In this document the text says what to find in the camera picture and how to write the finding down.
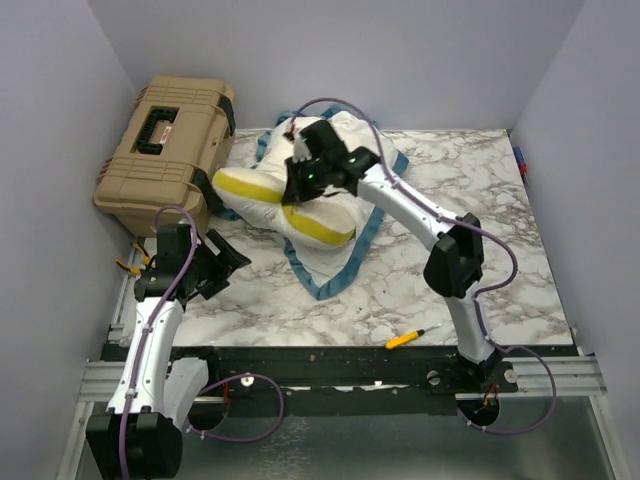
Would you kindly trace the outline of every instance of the plush toy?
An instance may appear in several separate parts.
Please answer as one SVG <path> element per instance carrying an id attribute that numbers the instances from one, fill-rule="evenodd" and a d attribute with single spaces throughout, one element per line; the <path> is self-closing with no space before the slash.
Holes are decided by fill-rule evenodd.
<path id="1" fill-rule="evenodd" d="M 350 151 L 364 146 L 377 152 L 373 133 L 363 120 L 345 111 L 327 119 Z M 317 120 L 319 117 L 299 117 L 295 125 L 301 129 Z M 295 260 L 310 275 L 305 278 L 313 288 L 307 288 L 318 298 L 323 296 L 316 291 L 321 288 L 318 284 L 327 284 L 344 269 L 365 230 L 367 238 L 362 240 L 367 242 L 368 250 L 379 221 L 378 225 L 368 225 L 374 206 L 346 192 L 299 206 L 280 204 L 287 183 L 284 161 L 293 153 L 293 144 L 284 137 L 289 127 L 289 121 L 285 120 L 271 132 L 264 156 L 252 168 L 220 169 L 213 178 L 213 187 L 225 205 L 249 224 L 275 230 L 290 242 L 289 250 L 293 250 Z M 400 159 L 393 142 L 381 138 L 386 161 L 401 174 L 407 166 L 406 157 L 401 155 Z M 402 160 L 399 162 L 402 165 L 397 165 L 396 160 Z M 327 195 L 332 193 L 335 190 L 326 191 Z"/>

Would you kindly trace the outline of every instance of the white wall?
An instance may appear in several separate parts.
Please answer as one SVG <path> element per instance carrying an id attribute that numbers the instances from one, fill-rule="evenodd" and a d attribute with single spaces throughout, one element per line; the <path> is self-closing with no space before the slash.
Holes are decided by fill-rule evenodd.
<path id="1" fill-rule="evenodd" d="M 565 311 L 640 478 L 640 2 L 588 0 L 514 131 Z"/>
<path id="2" fill-rule="evenodd" d="M 91 194 L 135 92 L 84 0 L 3 3 L 0 64 L 0 478 L 51 479 L 127 250 Z"/>
<path id="3" fill-rule="evenodd" d="M 89 4 L 137 88 L 223 77 L 241 127 L 333 95 L 390 128 L 511 128 L 584 0 Z"/>

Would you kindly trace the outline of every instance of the white marble countertop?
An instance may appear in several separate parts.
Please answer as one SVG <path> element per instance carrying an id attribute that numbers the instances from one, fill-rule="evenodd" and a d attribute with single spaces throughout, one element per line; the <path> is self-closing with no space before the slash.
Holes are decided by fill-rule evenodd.
<path id="1" fill-rule="evenodd" d="M 262 131 L 239 131 L 229 165 L 253 163 Z M 503 344 L 570 344 L 535 220 L 506 132 L 388 132 L 409 158 L 404 179 L 443 207 L 474 213 L 483 228 L 507 241 L 520 263 L 508 288 L 483 296 L 490 330 Z M 456 335 L 444 301 L 422 278 L 428 253 L 398 222 L 385 217 L 356 281 L 329 300 L 316 301 L 300 285 L 275 233 L 242 221 L 213 218 L 218 230 L 252 264 L 209 301 L 189 303 L 176 346 L 382 345 L 418 328 L 428 333 L 412 345 L 452 345 Z M 155 240 L 147 247 L 155 250 Z M 482 284 L 509 273 L 506 253 L 484 241 Z M 122 343 L 130 341 L 134 300 L 122 313 Z"/>

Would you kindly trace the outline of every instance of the tan toolbox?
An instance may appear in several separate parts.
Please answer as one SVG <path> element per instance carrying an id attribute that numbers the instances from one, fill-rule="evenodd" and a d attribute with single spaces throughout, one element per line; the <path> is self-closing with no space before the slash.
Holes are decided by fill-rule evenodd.
<path id="1" fill-rule="evenodd" d="M 211 179 L 233 145 L 234 97 L 222 80 L 155 77 L 140 92 L 120 145 L 100 171 L 97 207 L 134 235 L 153 237 L 158 208 L 180 205 L 204 234 L 216 199 Z M 168 211 L 160 222 L 179 219 Z"/>

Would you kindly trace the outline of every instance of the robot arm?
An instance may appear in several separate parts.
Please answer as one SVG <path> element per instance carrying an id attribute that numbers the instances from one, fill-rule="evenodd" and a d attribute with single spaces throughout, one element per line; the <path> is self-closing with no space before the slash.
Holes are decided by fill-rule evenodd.
<path id="1" fill-rule="evenodd" d="M 486 374 L 498 360 L 498 352 L 483 335 L 473 303 L 484 260 L 480 235 L 464 227 L 451 227 L 424 211 L 402 195 L 397 184 L 402 183 L 441 217 L 457 218 L 478 227 L 479 220 L 472 214 L 456 217 L 400 178 L 387 178 L 377 155 L 364 147 L 349 152 L 326 120 L 319 120 L 302 129 L 295 138 L 288 138 L 294 141 L 294 154 L 285 161 L 287 187 L 282 203 L 309 201 L 322 196 L 328 186 L 334 186 L 381 207 L 402 223 L 431 252 L 424 278 L 444 297 L 458 335 L 460 356 L 471 368 L 479 367 L 479 373 Z"/>
<path id="2" fill-rule="evenodd" d="M 181 428 L 189 409 L 198 393 L 217 380 L 212 378 L 216 370 L 210 368 L 208 358 L 177 359 L 168 372 L 171 347 L 187 302 L 197 295 L 210 298 L 217 294 L 229 285 L 229 276 L 250 261 L 215 230 L 209 230 L 205 238 L 199 238 L 189 268 L 164 302 L 161 297 L 191 248 L 190 228 L 186 224 L 159 227 L 155 264 L 134 285 L 136 326 L 122 377 L 107 412 L 92 415 L 87 423 L 87 441 L 103 478 L 121 478 L 119 442 L 125 445 L 132 478 L 173 478 L 182 458 Z M 149 327 L 160 302 L 159 314 Z M 146 342 L 138 354 L 143 335 Z M 132 376 L 135 388 L 125 415 Z M 126 442 L 119 434 L 124 420 Z"/>

